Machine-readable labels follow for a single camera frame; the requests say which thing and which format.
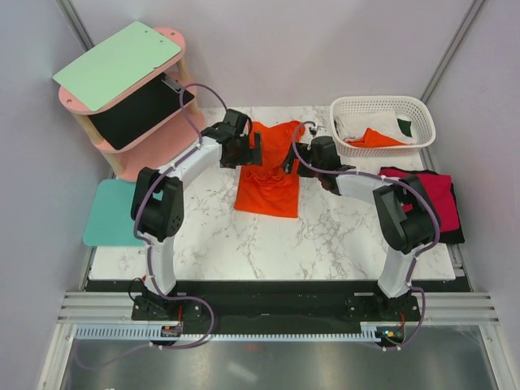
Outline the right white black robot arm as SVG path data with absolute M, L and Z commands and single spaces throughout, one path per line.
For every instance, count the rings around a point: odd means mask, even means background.
M 344 165 L 329 136 L 318 136 L 309 144 L 292 141 L 281 167 L 287 174 L 318 179 L 336 196 L 375 207 L 388 251 L 377 281 L 381 294 L 371 306 L 378 318 L 392 319 L 401 311 L 399 297 L 411 290 L 417 257 L 440 238 L 440 217 L 421 180 L 416 175 L 388 177 Z

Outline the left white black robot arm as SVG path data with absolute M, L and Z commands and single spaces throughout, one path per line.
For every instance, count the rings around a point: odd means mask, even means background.
M 249 135 L 248 115 L 227 109 L 223 120 L 205 130 L 190 151 L 165 167 L 140 170 L 132 199 L 134 236 L 145 244 L 146 272 L 141 294 L 134 298 L 132 319 L 167 321 L 176 315 L 175 236 L 184 222 L 184 191 L 206 169 L 262 164 L 262 136 Z

